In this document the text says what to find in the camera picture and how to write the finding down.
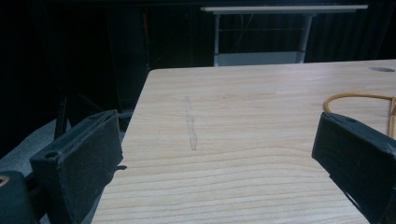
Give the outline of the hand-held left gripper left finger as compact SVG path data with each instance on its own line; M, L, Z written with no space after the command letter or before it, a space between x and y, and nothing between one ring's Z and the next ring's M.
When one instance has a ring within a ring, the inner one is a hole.
M92 115L30 159L52 224L81 224L122 161L117 112Z

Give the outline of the black metal stand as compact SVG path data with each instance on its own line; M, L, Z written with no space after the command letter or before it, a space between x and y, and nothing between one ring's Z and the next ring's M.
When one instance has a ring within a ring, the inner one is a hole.
M58 105L58 113L54 138L57 139L67 131L67 127L74 127L90 115L102 112L103 108L80 93L63 95Z

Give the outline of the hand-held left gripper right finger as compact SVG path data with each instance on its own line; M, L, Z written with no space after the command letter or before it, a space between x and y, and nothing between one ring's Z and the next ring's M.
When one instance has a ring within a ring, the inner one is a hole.
M324 112L312 158L371 224L396 224L396 140Z

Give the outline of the white metal table frame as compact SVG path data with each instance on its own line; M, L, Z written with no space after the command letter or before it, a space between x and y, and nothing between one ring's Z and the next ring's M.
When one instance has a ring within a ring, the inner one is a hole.
M303 63L316 16L366 5L203 7L214 16L215 66Z

